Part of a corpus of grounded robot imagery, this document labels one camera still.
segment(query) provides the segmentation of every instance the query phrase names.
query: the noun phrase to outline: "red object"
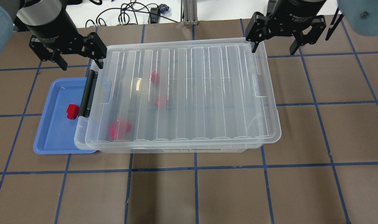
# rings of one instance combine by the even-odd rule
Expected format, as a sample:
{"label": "red object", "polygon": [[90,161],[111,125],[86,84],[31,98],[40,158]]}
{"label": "red object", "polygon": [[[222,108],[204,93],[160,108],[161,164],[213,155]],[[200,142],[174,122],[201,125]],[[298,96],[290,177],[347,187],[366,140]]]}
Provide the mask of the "red object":
{"label": "red object", "polygon": [[153,82],[154,84],[159,83],[160,81],[160,76],[156,71],[152,71],[150,73],[150,81]]}
{"label": "red object", "polygon": [[158,106],[158,108],[165,108],[167,106],[167,102],[168,96],[158,97],[155,101],[155,105]]}
{"label": "red object", "polygon": [[75,119],[78,116],[78,111],[80,110],[80,107],[75,104],[69,104],[66,113],[67,118],[70,120]]}
{"label": "red object", "polygon": [[129,132],[132,129],[132,125],[125,120],[120,125],[119,119],[116,120],[116,123],[110,126],[110,137],[113,141],[125,139],[125,133]]}

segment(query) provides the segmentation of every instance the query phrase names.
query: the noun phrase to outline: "blue tray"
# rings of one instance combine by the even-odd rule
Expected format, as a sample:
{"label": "blue tray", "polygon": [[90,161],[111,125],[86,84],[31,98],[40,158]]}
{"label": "blue tray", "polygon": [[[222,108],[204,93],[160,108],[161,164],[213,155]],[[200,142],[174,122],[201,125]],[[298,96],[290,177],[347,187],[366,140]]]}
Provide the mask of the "blue tray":
{"label": "blue tray", "polygon": [[74,145],[77,119],[67,119],[69,104],[80,106],[87,78],[59,78],[49,89],[33,150],[37,154],[93,153]]}

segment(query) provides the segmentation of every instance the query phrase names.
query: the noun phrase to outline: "white background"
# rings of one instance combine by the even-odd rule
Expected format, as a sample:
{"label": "white background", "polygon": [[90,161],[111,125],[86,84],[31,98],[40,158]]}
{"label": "white background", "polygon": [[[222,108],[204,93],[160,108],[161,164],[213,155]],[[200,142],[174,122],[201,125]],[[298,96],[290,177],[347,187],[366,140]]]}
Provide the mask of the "white background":
{"label": "white background", "polygon": [[[162,14],[162,16],[168,17],[170,19],[181,21],[181,1],[180,0],[137,0],[142,4],[156,3],[156,4],[167,4],[169,12]],[[88,0],[83,0],[82,4],[67,6],[67,12],[71,19],[75,23],[77,28],[85,27],[85,22],[88,19],[95,21],[97,15],[105,9],[111,7],[120,7],[122,3],[129,3],[130,0],[103,0],[101,6],[92,4]],[[245,19],[250,18],[255,11],[262,12],[265,14],[268,0],[198,0],[197,1],[197,17],[198,20],[233,20],[233,19]],[[135,5],[134,8],[141,8],[139,4]],[[337,0],[328,0],[323,8],[320,10],[319,14],[331,15],[335,13],[337,9]],[[101,15],[108,26],[118,25],[118,14],[119,10],[109,10]],[[135,22],[134,15],[132,12],[128,12],[131,21]],[[138,23],[147,24],[148,14],[137,13]],[[168,23],[169,20],[160,18],[160,23]]]}

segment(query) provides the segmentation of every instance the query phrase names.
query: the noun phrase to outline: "brown table surface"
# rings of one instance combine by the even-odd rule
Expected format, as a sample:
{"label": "brown table surface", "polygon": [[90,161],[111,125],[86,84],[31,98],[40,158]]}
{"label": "brown table surface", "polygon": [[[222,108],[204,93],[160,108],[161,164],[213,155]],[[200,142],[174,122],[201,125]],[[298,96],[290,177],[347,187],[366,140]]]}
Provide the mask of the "brown table surface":
{"label": "brown table surface", "polygon": [[[332,16],[327,17],[330,23]],[[246,20],[99,27],[106,45],[243,37]],[[95,28],[79,29],[88,34]],[[30,32],[0,55],[0,224],[378,224],[378,37],[341,23],[288,56],[265,41],[282,137],[243,153],[37,155],[51,82],[84,77],[40,60]]]}

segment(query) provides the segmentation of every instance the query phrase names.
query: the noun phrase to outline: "screw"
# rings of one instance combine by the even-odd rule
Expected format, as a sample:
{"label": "screw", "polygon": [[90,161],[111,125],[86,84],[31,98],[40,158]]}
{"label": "screw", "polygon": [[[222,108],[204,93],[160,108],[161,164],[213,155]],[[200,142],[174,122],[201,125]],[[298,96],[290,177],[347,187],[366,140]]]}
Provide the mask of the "screw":
{"label": "screw", "polygon": [[361,17],[362,17],[362,18],[364,18],[364,17],[366,17],[366,16],[368,16],[368,12],[364,12],[364,13],[361,14]]}

